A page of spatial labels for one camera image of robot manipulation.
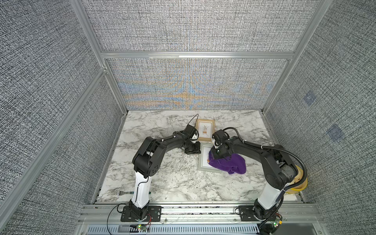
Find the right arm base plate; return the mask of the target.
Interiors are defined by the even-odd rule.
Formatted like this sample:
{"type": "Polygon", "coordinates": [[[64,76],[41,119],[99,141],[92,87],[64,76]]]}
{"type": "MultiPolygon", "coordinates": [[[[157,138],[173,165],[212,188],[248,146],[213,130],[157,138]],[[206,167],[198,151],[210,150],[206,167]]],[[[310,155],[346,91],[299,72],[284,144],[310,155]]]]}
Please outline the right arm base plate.
{"type": "Polygon", "coordinates": [[[262,206],[246,205],[238,207],[238,214],[241,221],[265,221],[269,217],[276,217],[272,213],[276,213],[277,206],[274,206],[268,210],[262,206]]]}

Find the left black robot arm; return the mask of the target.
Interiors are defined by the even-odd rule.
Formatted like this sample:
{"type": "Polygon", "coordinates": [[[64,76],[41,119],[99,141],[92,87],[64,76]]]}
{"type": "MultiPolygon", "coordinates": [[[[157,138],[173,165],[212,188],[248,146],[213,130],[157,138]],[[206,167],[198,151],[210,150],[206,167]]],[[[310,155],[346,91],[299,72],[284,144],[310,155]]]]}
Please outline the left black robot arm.
{"type": "Polygon", "coordinates": [[[137,220],[143,220],[147,215],[152,177],[160,169],[165,154],[174,149],[183,149],[188,155],[201,153],[198,137],[197,131],[192,134],[176,131],[161,139],[147,137],[144,140],[132,160],[136,181],[129,208],[137,220]]]}

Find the grey green picture frame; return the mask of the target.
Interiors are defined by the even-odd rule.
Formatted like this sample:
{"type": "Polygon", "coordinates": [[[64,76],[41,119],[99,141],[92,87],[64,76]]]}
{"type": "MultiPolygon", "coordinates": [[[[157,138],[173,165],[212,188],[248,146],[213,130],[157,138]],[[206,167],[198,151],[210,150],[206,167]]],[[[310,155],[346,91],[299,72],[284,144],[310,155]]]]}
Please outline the grey green picture frame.
{"type": "Polygon", "coordinates": [[[221,172],[219,169],[209,165],[209,152],[213,147],[213,144],[201,143],[200,147],[201,153],[198,160],[198,170],[207,172],[221,172]]]}

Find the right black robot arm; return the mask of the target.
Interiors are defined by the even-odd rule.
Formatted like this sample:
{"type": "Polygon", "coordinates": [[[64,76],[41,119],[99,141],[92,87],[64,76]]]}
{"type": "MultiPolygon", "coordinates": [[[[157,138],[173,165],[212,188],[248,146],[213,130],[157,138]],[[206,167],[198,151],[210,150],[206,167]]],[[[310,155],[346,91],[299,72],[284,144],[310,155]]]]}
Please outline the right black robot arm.
{"type": "Polygon", "coordinates": [[[227,159],[233,154],[243,155],[261,163],[266,185],[254,202],[253,215],[259,221],[267,221],[278,211],[284,193],[305,181],[293,183],[298,176],[298,168],[291,159],[296,158],[282,146],[263,146],[244,140],[239,133],[230,137],[226,130],[212,134],[214,146],[210,155],[215,160],[227,159]]]}

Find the light wooden picture frame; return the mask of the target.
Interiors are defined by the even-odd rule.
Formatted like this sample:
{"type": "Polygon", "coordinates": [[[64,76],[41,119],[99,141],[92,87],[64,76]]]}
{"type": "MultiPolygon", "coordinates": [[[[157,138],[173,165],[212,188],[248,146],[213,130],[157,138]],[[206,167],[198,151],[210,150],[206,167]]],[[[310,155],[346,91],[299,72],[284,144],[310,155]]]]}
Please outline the light wooden picture frame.
{"type": "Polygon", "coordinates": [[[213,119],[198,119],[195,125],[199,136],[199,141],[212,141],[212,135],[215,132],[215,120],[213,119]]]}

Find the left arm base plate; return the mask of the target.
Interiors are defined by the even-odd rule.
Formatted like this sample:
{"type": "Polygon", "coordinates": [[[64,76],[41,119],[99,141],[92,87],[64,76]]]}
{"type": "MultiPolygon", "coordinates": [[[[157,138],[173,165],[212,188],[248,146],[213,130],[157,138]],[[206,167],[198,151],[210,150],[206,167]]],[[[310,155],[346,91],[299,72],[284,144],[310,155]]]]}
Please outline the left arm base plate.
{"type": "Polygon", "coordinates": [[[133,206],[123,208],[121,222],[160,222],[162,215],[161,206],[147,206],[142,209],[133,206]]]}

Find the purple cloth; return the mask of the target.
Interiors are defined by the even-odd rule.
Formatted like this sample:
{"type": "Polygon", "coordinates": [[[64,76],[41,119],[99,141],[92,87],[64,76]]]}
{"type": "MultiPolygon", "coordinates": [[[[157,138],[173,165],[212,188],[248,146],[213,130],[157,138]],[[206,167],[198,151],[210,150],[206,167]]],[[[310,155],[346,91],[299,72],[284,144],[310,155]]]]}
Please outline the purple cloth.
{"type": "Polygon", "coordinates": [[[230,157],[215,159],[212,152],[209,152],[208,164],[228,174],[245,174],[247,171],[245,159],[234,153],[230,157]]]}

